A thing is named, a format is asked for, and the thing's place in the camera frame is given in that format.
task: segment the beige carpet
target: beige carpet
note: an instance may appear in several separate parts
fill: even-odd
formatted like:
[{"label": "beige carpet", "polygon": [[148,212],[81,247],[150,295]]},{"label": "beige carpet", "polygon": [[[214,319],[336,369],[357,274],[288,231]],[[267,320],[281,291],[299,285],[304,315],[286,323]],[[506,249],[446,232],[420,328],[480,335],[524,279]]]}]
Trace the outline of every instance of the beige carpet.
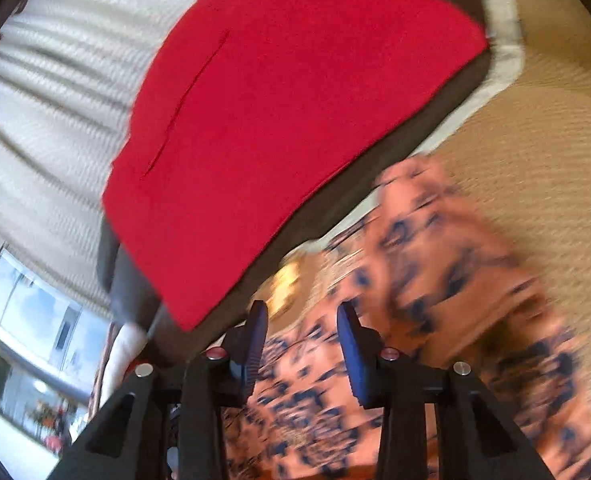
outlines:
[{"label": "beige carpet", "polygon": [[578,0],[518,8],[523,74],[436,153],[544,276],[591,389],[591,17]]}]

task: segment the white wall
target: white wall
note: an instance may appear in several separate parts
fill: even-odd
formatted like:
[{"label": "white wall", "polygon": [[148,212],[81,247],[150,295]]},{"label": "white wall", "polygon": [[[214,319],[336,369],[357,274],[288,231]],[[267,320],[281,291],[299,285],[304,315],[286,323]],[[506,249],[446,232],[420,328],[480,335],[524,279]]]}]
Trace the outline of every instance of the white wall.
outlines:
[{"label": "white wall", "polygon": [[0,416],[0,462],[14,480],[44,480],[57,458]]}]

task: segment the red cloth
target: red cloth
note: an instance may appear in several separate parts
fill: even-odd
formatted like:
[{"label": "red cloth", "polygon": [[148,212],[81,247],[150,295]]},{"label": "red cloth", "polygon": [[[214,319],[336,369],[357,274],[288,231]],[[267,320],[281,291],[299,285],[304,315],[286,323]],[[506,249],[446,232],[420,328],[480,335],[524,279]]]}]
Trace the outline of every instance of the red cloth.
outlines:
[{"label": "red cloth", "polygon": [[486,46],[444,0],[198,0],[137,97],[108,219],[191,329],[307,197]]}]

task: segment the orange patterned fabric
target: orange patterned fabric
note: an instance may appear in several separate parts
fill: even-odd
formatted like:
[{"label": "orange patterned fabric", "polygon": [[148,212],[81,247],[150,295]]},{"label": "orange patterned fabric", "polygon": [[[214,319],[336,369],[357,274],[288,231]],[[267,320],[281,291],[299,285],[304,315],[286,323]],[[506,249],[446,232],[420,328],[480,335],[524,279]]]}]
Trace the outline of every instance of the orange patterned fabric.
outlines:
[{"label": "orange patterned fabric", "polygon": [[[267,340],[243,410],[225,412],[234,478],[372,478],[383,414],[351,394],[336,310],[434,367],[467,360],[560,480],[591,474],[591,410],[570,330],[539,280],[449,183],[415,157],[377,182],[380,206],[323,253],[318,301]],[[437,478],[427,409],[429,478]]]}]

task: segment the metal bolt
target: metal bolt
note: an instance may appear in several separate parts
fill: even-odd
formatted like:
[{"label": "metal bolt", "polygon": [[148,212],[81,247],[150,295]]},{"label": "metal bolt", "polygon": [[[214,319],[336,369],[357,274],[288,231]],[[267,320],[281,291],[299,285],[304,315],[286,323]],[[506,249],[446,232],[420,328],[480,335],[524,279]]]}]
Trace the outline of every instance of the metal bolt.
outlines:
[{"label": "metal bolt", "polygon": [[148,377],[153,372],[153,366],[148,363],[143,363],[135,367],[135,375],[138,377]]},{"label": "metal bolt", "polygon": [[398,357],[400,357],[400,352],[395,348],[387,346],[380,352],[380,357],[385,361],[397,361]]},{"label": "metal bolt", "polygon": [[209,361],[219,361],[227,356],[226,350],[221,346],[214,346],[213,348],[208,349],[204,354]]},{"label": "metal bolt", "polygon": [[471,373],[471,365],[464,361],[458,361],[453,365],[453,371],[458,375],[469,375]]}]

